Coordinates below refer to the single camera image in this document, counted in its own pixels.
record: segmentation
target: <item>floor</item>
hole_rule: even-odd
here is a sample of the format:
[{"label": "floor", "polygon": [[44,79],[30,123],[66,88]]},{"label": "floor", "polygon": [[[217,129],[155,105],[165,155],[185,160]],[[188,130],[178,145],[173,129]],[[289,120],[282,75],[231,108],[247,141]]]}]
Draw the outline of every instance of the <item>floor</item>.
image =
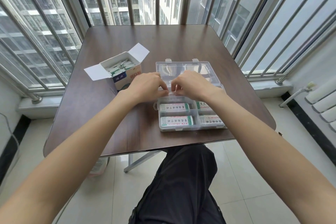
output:
[{"label": "floor", "polygon": [[[279,98],[263,99],[277,123],[277,131],[310,160],[336,187],[336,167]],[[42,148],[53,120],[34,120],[20,146],[20,157],[7,177],[0,205],[43,159]],[[227,224],[299,223],[293,213],[254,169],[237,141],[207,144],[214,152],[218,172],[210,190]],[[144,153],[135,154],[134,159]],[[112,157],[102,176],[87,178],[63,212],[58,224],[127,223],[156,169],[161,152],[129,173],[128,156]]]}]

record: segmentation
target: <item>forearm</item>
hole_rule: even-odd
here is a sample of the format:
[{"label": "forearm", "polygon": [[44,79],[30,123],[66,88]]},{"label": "forearm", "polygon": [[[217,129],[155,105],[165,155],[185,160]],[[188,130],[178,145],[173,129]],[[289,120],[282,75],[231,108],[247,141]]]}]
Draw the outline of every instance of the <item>forearm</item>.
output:
[{"label": "forearm", "polygon": [[291,144],[224,92],[206,102],[223,120],[254,167],[293,211],[298,201],[334,187]]},{"label": "forearm", "polygon": [[135,105],[127,90],[52,151],[6,205],[42,202],[57,212],[88,175],[112,134]]}]

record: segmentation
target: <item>radiator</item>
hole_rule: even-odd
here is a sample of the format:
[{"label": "radiator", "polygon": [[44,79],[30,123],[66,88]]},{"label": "radiator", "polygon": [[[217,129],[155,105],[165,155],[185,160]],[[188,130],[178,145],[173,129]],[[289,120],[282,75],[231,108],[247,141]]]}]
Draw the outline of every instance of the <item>radiator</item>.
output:
[{"label": "radiator", "polygon": [[336,133],[336,76],[310,92],[305,100]]}]

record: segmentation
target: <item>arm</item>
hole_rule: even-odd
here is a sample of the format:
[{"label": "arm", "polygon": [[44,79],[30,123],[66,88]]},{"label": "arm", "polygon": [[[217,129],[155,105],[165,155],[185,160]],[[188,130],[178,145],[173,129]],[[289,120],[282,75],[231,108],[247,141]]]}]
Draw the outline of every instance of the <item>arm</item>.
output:
[{"label": "arm", "polygon": [[335,223],[336,189],[284,138],[200,74],[185,71],[172,91],[206,102],[230,129],[256,170],[301,223]]},{"label": "arm", "polygon": [[52,223],[96,163],[126,114],[168,94],[159,73],[138,75],[102,111],[52,151],[0,208],[0,223]]}]

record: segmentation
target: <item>open cardboard box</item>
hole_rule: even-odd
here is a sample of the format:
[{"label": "open cardboard box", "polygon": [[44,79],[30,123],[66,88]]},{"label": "open cardboard box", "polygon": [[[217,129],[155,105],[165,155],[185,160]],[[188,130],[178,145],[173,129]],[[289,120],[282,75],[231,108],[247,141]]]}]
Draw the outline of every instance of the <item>open cardboard box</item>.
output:
[{"label": "open cardboard box", "polygon": [[[84,70],[93,81],[112,78],[115,85],[114,93],[117,94],[120,90],[127,89],[134,77],[141,74],[141,62],[145,59],[148,53],[149,50],[137,43],[128,52],[122,52],[117,56],[104,60],[97,65],[87,67]],[[126,59],[132,61],[135,66],[114,77],[105,70],[105,68],[110,68]]]}]

